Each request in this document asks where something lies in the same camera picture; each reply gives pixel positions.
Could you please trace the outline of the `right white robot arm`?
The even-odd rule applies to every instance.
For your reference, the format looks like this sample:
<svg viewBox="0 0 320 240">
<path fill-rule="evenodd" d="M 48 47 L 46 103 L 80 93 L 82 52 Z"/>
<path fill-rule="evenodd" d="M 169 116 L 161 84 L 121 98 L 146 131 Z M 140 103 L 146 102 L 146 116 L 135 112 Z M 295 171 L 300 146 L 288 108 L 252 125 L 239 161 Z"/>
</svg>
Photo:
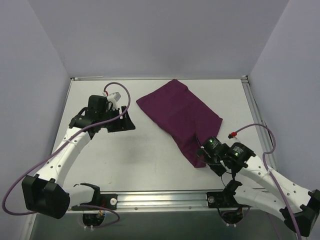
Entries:
<svg viewBox="0 0 320 240">
<path fill-rule="evenodd" d="M 219 177 L 231 173 L 229 183 L 214 197 L 217 208 L 254 207 L 279 218 L 293 232 L 310 236 L 320 215 L 319 190 L 290 181 L 238 140 L 228 146 L 210 137 L 197 156 Z"/>
</svg>

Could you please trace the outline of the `purple surgical cloth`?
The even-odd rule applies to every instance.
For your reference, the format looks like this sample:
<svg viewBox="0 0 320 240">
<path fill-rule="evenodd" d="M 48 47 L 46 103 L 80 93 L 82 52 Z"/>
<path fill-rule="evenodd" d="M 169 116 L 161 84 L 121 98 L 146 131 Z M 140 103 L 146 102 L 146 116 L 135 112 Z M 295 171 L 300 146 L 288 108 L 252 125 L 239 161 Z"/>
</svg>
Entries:
<svg viewBox="0 0 320 240">
<path fill-rule="evenodd" d="M 188 87 L 173 79 L 136 100 L 140 109 L 167 132 L 183 156 L 195 168 L 205 167 L 197 150 L 209 137 L 216 137 L 223 119 L 194 95 Z"/>
</svg>

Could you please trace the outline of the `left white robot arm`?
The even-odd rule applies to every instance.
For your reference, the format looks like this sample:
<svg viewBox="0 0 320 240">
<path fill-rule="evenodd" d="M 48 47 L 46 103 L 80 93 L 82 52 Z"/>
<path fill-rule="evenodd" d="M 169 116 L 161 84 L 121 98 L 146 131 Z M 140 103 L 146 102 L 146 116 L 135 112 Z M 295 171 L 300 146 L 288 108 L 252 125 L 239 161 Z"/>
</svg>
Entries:
<svg viewBox="0 0 320 240">
<path fill-rule="evenodd" d="M 101 129 L 109 133 L 135 130 L 127 107 L 117 106 L 120 98 L 119 92 L 88 98 L 87 106 L 71 119 L 52 157 L 35 175 L 23 178 L 21 186 L 28 210 L 60 219 L 69 208 L 85 205 L 95 210 L 101 205 L 99 186 L 77 183 L 71 188 L 64 188 L 64 183 L 82 149 Z"/>
</svg>

